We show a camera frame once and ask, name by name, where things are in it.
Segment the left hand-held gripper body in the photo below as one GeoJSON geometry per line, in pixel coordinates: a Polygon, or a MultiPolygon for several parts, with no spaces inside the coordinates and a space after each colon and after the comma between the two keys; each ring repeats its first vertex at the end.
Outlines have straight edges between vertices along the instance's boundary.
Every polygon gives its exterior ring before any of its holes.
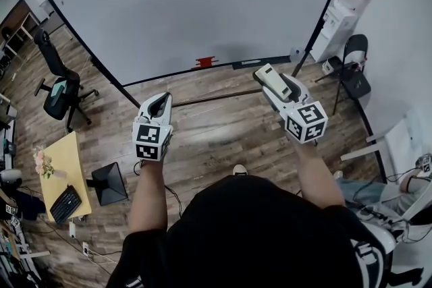
{"type": "Polygon", "coordinates": [[[148,117],[136,117],[132,127],[132,141],[137,158],[144,161],[162,161],[172,132],[171,125],[160,125],[148,117]]]}

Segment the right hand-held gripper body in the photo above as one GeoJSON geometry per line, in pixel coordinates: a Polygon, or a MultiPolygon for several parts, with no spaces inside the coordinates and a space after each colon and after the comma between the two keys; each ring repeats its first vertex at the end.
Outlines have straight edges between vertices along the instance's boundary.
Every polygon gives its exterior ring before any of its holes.
{"type": "Polygon", "coordinates": [[[285,131],[300,144],[313,142],[325,133],[328,116],[319,101],[305,105],[297,103],[282,115],[285,131]]]}

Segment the cream whiteboard eraser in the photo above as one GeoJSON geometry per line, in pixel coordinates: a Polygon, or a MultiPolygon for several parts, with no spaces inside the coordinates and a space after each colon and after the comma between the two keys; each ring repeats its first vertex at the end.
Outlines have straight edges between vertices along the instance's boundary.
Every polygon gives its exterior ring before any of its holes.
{"type": "Polygon", "coordinates": [[[282,101],[288,100],[292,91],[282,77],[276,72],[270,63],[262,66],[253,73],[253,77],[262,86],[270,89],[282,101]]]}

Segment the person's right forearm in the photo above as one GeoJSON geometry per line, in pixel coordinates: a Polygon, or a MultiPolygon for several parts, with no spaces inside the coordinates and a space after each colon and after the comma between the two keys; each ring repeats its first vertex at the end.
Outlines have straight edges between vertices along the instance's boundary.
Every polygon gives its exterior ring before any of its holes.
{"type": "Polygon", "coordinates": [[[302,197],[319,208],[345,206],[345,200],[329,168],[313,144],[293,144],[302,197]]]}

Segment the person's left forearm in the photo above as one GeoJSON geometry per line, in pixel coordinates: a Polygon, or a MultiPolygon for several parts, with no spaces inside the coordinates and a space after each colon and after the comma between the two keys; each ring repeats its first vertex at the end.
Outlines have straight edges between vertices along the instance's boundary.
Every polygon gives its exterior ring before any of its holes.
{"type": "Polygon", "coordinates": [[[163,161],[145,161],[128,216],[130,233],[167,230],[167,201],[163,161]]]}

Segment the small white box device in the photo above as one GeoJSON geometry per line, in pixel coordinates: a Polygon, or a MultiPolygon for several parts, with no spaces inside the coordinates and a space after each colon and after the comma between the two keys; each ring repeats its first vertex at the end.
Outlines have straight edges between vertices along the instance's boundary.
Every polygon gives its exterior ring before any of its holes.
{"type": "Polygon", "coordinates": [[[340,60],[340,58],[337,56],[333,56],[324,61],[324,63],[322,64],[322,70],[325,75],[329,75],[337,71],[341,66],[342,61],[340,60]]]}

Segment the red marker holder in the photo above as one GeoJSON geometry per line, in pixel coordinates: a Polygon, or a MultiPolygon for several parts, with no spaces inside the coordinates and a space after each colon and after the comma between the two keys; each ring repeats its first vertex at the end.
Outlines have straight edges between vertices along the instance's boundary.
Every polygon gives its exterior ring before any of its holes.
{"type": "Polygon", "coordinates": [[[206,69],[213,67],[218,60],[215,56],[212,57],[204,57],[196,60],[195,66],[192,69],[206,69]]]}

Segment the black monitor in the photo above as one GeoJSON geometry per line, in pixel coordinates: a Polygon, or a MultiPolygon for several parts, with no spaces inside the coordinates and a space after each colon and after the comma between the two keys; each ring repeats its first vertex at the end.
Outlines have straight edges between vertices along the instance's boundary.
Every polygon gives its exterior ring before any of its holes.
{"type": "Polygon", "coordinates": [[[123,202],[128,199],[117,162],[93,171],[91,176],[91,179],[86,180],[86,184],[89,188],[95,190],[101,206],[123,202]]]}

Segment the white water dispenser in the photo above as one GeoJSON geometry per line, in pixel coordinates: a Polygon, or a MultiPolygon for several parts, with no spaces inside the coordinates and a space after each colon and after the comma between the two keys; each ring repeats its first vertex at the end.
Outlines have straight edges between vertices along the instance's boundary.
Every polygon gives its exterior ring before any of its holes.
{"type": "Polygon", "coordinates": [[[338,54],[351,35],[358,16],[345,7],[329,6],[324,20],[325,23],[310,52],[317,63],[338,54]]]}

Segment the black folding chair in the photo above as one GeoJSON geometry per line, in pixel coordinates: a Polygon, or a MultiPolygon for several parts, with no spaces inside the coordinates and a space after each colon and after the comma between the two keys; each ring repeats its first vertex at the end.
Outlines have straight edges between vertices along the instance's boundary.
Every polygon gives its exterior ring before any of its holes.
{"type": "Polygon", "coordinates": [[[342,61],[342,66],[332,74],[324,74],[323,77],[315,80],[317,83],[325,78],[337,78],[338,85],[333,114],[335,114],[337,110],[342,88],[352,100],[358,100],[371,91],[371,85],[364,75],[368,47],[369,42],[365,35],[352,35],[344,46],[344,52],[340,59],[342,61]]]}

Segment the white table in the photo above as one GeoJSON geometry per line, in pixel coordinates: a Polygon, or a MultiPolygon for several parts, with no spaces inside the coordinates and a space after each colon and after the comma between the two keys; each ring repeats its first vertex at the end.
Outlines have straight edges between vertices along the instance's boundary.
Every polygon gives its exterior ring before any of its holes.
{"type": "Polygon", "coordinates": [[[400,183],[402,176],[415,168],[417,159],[431,153],[423,144],[423,131],[415,109],[409,110],[387,129],[366,138],[367,146],[343,154],[340,159],[349,161],[368,154],[376,154],[385,183],[400,183]]]}

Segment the black keyboard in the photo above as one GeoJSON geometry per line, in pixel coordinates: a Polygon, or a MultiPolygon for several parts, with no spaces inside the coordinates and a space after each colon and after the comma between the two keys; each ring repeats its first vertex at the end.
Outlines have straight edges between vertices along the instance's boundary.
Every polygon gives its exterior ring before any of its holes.
{"type": "Polygon", "coordinates": [[[79,197],[75,187],[68,185],[61,195],[56,199],[56,201],[54,201],[49,211],[55,223],[61,225],[70,216],[72,216],[81,203],[82,200],[79,197]]]}

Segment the person's black shirt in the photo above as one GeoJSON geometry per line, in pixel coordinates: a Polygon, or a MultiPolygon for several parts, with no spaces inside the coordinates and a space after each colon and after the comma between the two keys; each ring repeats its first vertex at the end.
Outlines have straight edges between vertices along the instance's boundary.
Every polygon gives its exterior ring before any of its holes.
{"type": "Polygon", "coordinates": [[[344,206],[319,208],[257,176],[228,176],[168,230],[129,234],[107,288],[363,288],[356,246],[383,253],[344,206]]]}

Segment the white round headset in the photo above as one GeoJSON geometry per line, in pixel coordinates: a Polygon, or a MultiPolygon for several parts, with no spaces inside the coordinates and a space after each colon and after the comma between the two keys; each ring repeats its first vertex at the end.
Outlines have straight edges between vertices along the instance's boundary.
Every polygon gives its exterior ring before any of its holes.
{"type": "Polygon", "coordinates": [[[396,240],[387,229],[370,223],[365,223],[364,225],[381,243],[387,255],[394,251],[396,240]]]}

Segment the white desk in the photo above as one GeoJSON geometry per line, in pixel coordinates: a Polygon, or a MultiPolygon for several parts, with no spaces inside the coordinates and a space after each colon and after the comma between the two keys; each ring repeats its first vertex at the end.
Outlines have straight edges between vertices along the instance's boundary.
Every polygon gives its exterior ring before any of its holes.
{"type": "Polygon", "coordinates": [[[5,49],[8,49],[13,56],[18,57],[18,52],[11,46],[11,43],[15,42],[15,38],[20,40],[21,42],[25,42],[24,36],[29,40],[33,41],[33,35],[31,35],[30,31],[26,28],[26,23],[28,21],[33,22],[33,24],[38,27],[40,22],[37,20],[37,18],[33,15],[32,12],[28,12],[24,19],[21,21],[21,23],[18,25],[18,27],[12,32],[12,34],[5,40],[4,47],[5,49]]]}

